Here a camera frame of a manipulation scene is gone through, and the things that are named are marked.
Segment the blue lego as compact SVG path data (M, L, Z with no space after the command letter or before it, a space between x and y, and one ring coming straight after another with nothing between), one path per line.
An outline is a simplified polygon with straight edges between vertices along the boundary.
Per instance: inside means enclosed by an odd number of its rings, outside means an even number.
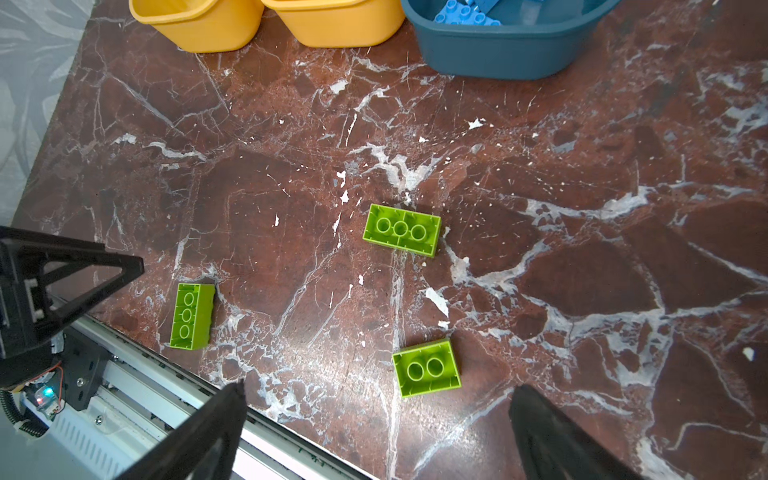
M501 22L487 16L474 1L462 3L447 0L433 21L445 25L500 26Z

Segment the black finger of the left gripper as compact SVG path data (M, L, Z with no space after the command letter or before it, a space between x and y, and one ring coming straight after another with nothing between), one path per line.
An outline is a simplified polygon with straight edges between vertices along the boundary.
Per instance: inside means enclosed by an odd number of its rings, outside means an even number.
M1 228L1 358L42 346L144 273L102 243Z

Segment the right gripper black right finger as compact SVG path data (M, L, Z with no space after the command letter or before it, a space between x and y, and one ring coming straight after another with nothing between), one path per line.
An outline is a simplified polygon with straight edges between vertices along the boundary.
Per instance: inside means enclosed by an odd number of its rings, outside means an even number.
M528 479L640 477L531 385L515 388L508 416Z

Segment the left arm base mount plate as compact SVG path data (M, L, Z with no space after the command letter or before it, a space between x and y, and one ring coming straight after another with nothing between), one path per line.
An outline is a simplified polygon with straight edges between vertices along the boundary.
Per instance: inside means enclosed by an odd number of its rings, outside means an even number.
M64 330L62 364L63 399L68 407L83 411L102 385L111 353L87 335L69 327Z

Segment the long green lego front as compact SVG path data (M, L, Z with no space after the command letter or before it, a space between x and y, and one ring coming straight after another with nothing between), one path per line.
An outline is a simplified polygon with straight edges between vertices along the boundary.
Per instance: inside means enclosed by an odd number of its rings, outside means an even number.
M194 351L209 344L215 286L179 283L169 346Z

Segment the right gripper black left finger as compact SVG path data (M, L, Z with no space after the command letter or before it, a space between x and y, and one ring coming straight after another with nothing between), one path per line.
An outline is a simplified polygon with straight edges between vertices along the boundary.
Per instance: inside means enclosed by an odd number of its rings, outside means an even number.
M229 479L247 418L244 382L227 384L121 479Z

